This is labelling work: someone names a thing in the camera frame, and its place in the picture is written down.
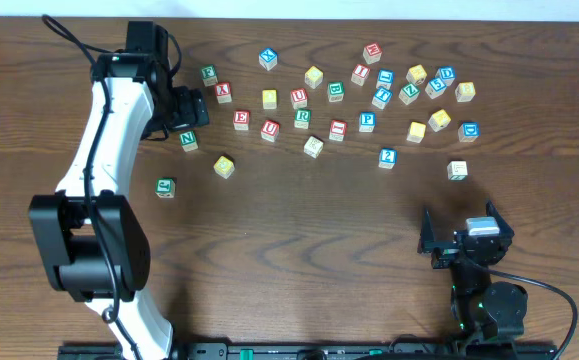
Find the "red E wooden block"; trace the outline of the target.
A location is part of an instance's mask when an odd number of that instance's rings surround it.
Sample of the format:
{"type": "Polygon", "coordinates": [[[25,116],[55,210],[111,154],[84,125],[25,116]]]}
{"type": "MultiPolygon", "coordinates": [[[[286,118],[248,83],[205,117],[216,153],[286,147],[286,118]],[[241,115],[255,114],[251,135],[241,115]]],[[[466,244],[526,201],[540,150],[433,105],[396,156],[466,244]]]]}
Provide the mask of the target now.
{"type": "Polygon", "coordinates": [[[250,124],[250,112],[247,110],[236,110],[233,116],[233,126],[237,131],[248,131],[250,124]]]}

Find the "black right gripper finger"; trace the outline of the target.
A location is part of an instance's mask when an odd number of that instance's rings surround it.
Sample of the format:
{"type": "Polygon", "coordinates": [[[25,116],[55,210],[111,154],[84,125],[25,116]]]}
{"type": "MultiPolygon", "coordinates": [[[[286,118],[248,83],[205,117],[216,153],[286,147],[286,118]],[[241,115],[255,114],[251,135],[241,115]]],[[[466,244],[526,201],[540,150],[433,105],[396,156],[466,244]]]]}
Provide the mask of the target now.
{"type": "Polygon", "coordinates": [[[513,229],[503,219],[503,217],[500,215],[500,213],[498,212],[498,210],[496,209],[496,207],[494,206],[494,204],[491,200],[487,201],[487,203],[485,205],[485,209],[486,209],[486,214],[489,217],[492,217],[495,219],[495,221],[498,225],[498,228],[500,230],[499,235],[501,237],[505,237],[505,238],[513,238],[514,237],[513,229]]]}
{"type": "Polygon", "coordinates": [[[422,224],[418,241],[417,253],[431,253],[435,245],[435,234],[431,223],[429,211],[426,207],[422,212],[422,224]]]}

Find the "green N wooden block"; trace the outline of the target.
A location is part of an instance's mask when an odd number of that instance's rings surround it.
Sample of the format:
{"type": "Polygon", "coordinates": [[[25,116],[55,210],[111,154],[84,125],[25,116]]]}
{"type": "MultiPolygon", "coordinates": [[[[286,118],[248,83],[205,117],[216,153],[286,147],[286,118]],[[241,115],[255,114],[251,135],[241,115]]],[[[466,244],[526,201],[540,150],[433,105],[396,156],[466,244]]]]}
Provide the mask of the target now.
{"type": "Polygon", "coordinates": [[[181,133],[179,135],[181,147],[185,152],[197,150],[198,140],[193,130],[181,133]]]}

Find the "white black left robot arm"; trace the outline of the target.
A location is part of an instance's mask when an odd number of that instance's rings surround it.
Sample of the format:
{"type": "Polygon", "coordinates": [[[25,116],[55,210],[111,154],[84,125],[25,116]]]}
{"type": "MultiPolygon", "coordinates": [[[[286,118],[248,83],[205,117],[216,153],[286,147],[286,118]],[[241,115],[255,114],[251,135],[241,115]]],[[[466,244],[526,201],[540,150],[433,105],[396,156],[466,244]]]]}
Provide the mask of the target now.
{"type": "Polygon", "coordinates": [[[152,122],[202,121],[202,100],[175,88],[165,52],[112,52],[92,64],[92,106],[76,156],[29,218],[50,285],[95,311],[123,359],[181,359],[172,324],[146,287],[150,248],[128,201],[135,157],[152,122]]]}

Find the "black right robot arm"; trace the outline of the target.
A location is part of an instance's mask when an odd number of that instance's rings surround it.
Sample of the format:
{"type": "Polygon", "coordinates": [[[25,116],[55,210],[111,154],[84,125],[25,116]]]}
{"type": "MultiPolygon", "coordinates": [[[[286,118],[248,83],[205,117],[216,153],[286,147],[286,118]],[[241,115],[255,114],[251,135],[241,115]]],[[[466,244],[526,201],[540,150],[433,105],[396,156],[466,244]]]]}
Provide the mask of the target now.
{"type": "Polygon", "coordinates": [[[452,241],[436,239],[428,210],[423,211],[417,252],[431,256],[431,267],[448,269],[452,278],[451,308],[467,339],[511,341],[524,334],[526,290],[513,283],[491,280],[512,245],[515,232],[492,202],[484,217],[468,218],[452,241]]]}

